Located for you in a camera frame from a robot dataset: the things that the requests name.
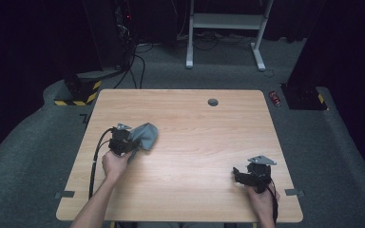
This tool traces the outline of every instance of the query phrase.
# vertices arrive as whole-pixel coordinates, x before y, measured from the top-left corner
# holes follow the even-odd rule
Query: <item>gray carpet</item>
[[[288,108],[279,88],[286,83],[303,42],[262,41],[267,70],[259,72],[248,39],[194,49],[194,68],[185,68],[185,47],[138,47],[145,60],[143,88],[258,89],[268,103],[273,123],[299,198],[304,220],[278,227],[365,227],[365,162],[359,155],[330,92],[318,87],[329,110]],[[196,42],[200,48],[211,43]],[[140,81],[143,63],[132,71]],[[107,77],[100,89],[112,88],[120,76]],[[49,86],[41,109],[18,124],[0,145],[0,227],[68,227],[56,218],[57,192],[64,190],[89,115],[88,106],[56,106],[62,82]],[[134,88],[127,74],[119,88]],[[281,107],[267,94],[275,90]]]

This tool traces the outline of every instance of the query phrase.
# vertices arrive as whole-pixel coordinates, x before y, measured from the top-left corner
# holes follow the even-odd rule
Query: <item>white metal stand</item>
[[[262,35],[268,22],[269,13],[274,0],[269,0],[263,15],[246,15],[246,14],[215,14],[215,13],[194,13],[194,0],[191,0],[191,11],[189,18],[189,37],[186,52],[186,68],[194,66],[193,53],[193,36],[194,28],[208,29],[252,29],[258,30],[257,41],[251,43],[251,49],[254,53],[258,69],[264,71],[265,64],[259,53],[259,45]]]

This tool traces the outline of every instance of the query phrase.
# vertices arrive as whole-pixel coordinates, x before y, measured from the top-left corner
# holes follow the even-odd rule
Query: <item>hand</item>
[[[248,195],[250,196],[251,205],[253,207],[254,213],[259,219],[259,223],[261,227],[275,227],[275,223],[273,220],[273,212],[274,206],[272,203],[272,195],[266,189],[263,193],[257,193],[254,190],[254,187],[245,186],[247,189]],[[275,193],[275,186],[270,183],[269,188]],[[277,201],[279,201],[280,194],[276,192]]]
[[[118,156],[111,150],[103,155],[102,164],[106,173],[105,181],[115,184],[127,168],[127,162],[132,152]]]

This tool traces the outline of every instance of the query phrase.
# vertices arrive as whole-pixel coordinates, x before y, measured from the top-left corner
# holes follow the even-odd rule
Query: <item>dark background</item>
[[[82,0],[71,2],[78,6],[84,3]],[[188,22],[183,22],[187,6],[185,1],[174,1],[174,6],[166,0],[131,2],[139,15],[133,19],[140,38],[173,44],[173,37],[176,37],[183,25],[182,34],[187,33]],[[196,1],[196,9],[258,13],[262,8],[257,9],[254,2],[258,1],[240,0],[232,3],[215,0],[207,3],[202,0]],[[301,80],[307,86],[329,88],[342,119],[365,159],[365,1],[327,1],[325,6],[324,2],[275,1],[264,38],[277,40],[287,37],[289,42],[309,38],[300,55],[301,59],[308,61],[298,61],[297,73],[302,75]],[[82,9],[77,12],[81,18],[85,16],[87,22],[95,20],[87,16],[88,10]],[[316,29],[312,32],[316,20]],[[49,49],[46,24],[43,1],[0,0],[0,143],[16,125],[42,106],[44,89],[63,79],[63,72]],[[80,31],[80,28],[75,28],[75,33],[70,32],[70,35],[75,35],[77,30]],[[81,47],[96,45],[91,39],[82,40],[85,40],[85,44]],[[75,54],[75,50],[66,48],[64,52],[66,56]],[[77,52],[76,54],[85,53],[82,48]],[[73,73],[89,70],[79,69],[78,66],[86,65],[72,63]]]

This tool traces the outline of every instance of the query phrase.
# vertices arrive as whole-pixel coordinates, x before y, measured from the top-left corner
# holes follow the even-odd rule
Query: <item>white shelf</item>
[[[194,13],[194,28],[259,29],[263,15]]]

